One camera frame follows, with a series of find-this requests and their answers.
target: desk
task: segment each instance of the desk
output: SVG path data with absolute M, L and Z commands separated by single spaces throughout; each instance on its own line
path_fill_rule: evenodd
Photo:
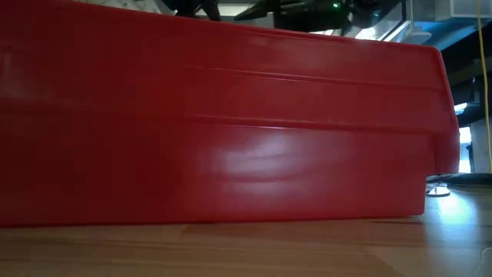
M 406 219 L 0 229 L 0 275 L 492 276 L 490 247 L 492 189 L 453 189 Z

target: red storage bin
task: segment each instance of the red storage bin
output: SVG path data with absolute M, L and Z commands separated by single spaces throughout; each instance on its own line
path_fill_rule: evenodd
M 0 225 L 421 214 L 438 50 L 71 1 L 0 9 Z

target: red plastic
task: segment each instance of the red plastic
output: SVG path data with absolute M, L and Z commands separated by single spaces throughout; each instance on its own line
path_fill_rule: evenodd
M 416 215 L 438 50 L 71 1 L 0 9 L 0 225 Z

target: yellow cable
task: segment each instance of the yellow cable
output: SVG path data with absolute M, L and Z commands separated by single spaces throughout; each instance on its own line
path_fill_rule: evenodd
M 484 38 L 482 36 L 482 21 L 480 20 L 480 0 L 477 0 L 478 38 L 480 39 L 480 59 L 484 72 L 484 101 L 485 101 L 485 126 L 487 128 L 487 150 L 489 156 L 489 173 L 492 173 L 492 151 L 490 150 L 490 123 L 489 123 L 489 92 L 487 84 L 487 66 L 485 65 Z

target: wooden surface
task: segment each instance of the wooden surface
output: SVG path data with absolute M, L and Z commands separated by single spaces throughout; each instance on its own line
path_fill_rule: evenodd
M 492 189 L 455 189 L 407 219 L 0 229 L 0 276 L 492 276 L 490 247 Z

